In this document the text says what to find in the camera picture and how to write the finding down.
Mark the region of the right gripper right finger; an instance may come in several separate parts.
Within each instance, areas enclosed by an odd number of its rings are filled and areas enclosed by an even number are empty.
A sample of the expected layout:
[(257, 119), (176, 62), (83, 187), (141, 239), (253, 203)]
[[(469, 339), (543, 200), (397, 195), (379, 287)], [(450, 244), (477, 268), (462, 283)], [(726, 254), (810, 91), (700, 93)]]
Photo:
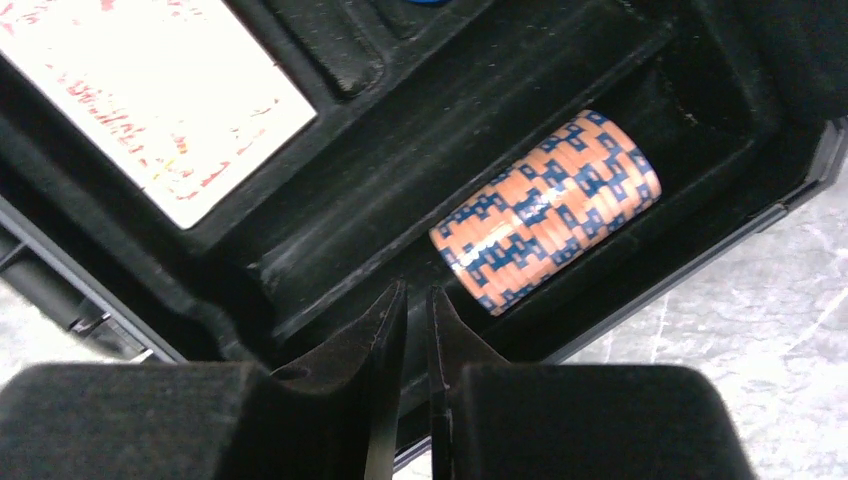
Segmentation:
[(437, 479), (751, 479), (726, 406), (675, 365), (511, 363), (427, 300)]

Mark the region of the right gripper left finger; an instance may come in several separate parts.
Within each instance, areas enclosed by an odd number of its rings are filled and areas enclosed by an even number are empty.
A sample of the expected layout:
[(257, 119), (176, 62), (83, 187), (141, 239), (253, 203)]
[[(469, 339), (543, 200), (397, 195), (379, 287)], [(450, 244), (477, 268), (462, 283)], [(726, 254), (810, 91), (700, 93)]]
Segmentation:
[(407, 289), (274, 372), (41, 364), (1, 393), (5, 479), (388, 479)]

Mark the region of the orange blue chip stack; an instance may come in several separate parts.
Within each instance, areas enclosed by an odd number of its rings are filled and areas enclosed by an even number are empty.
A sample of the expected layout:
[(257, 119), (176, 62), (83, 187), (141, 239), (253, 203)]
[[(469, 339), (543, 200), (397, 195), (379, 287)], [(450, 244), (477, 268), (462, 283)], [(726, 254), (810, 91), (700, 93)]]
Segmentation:
[(661, 194), (633, 139), (584, 110), (473, 193), (429, 238), (471, 296), (498, 316)]

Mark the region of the black poker set case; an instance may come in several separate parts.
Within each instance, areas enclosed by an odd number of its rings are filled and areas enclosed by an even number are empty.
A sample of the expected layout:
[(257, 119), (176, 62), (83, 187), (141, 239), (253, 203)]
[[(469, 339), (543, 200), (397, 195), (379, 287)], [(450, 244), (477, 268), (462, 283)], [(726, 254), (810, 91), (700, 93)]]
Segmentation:
[[(123, 364), (274, 372), (407, 289), (393, 472), (431, 451), (427, 300), (511, 363), (563, 360), (831, 185), (843, 1), (222, 1), (316, 118), (188, 229), (1, 53), (1, 278)], [(584, 110), (659, 200), (504, 313), (429, 231)]]

